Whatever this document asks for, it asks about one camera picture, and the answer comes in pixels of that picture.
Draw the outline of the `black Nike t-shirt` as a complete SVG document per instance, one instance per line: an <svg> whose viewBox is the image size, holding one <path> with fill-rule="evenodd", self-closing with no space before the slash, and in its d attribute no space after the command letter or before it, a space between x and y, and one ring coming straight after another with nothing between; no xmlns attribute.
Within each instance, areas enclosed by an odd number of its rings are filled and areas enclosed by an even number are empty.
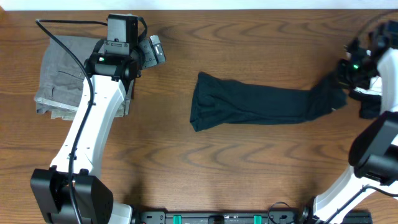
<svg viewBox="0 0 398 224"><path fill-rule="evenodd" d="M310 90L294 90L222 80L198 74L190 124L196 132L220 124L299 124L346 105L346 94L333 74Z"/></svg>

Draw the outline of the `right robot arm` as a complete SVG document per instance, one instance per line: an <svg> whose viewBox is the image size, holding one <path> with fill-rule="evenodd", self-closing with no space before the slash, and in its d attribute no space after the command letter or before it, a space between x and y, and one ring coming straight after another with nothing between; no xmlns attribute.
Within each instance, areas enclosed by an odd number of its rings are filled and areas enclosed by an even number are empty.
<svg viewBox="0 0 398 224"><path fill-rule="evenodd" d="M369 33L369 60L381 78L379 117L353 142L349 166L333 185L303 211L301 223L371 223L357 204L373 192L397 198L397 22Z"/></svg>

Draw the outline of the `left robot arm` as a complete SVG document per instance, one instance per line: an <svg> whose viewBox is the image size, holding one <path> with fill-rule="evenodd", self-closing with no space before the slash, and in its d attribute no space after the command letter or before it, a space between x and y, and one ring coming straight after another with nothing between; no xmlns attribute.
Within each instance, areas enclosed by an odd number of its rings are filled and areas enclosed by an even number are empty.
<svg viewBox="0 0 398 224"><path fill-rule="evenodd" d="M116 202L102 183L104 147L130 85L147 68L166 61L160 39L139 30L142 17L110 14L107 37L79 63L83 93L67 138L48 169L36 169L30 186L46 223L125 223L139 212Z"/></svg>

